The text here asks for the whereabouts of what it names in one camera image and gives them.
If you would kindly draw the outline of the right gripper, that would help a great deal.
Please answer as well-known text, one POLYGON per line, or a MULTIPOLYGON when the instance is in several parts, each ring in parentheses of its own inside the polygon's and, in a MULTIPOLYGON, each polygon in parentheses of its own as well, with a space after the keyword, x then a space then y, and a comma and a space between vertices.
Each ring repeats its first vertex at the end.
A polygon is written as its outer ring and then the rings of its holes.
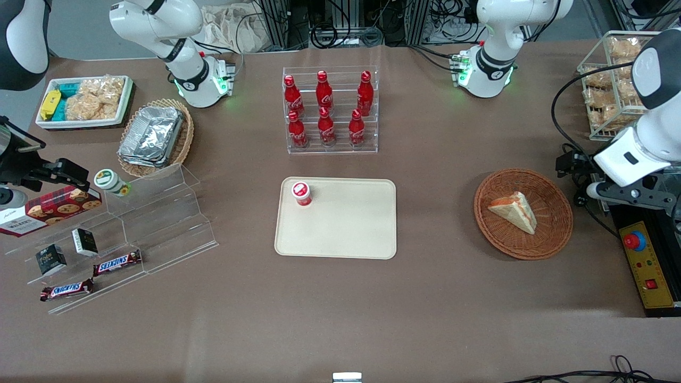
POLYGON ((39 156, 2 156, 1 182, 2 185, 13 184, 32 192, 40 192, 45 182, 71 185, 84 191, 90 188, 87 169, 65 158, 47 163, 39 156), (44 164, 49 174, 32 174, 35 170, 41 173, 44 164))

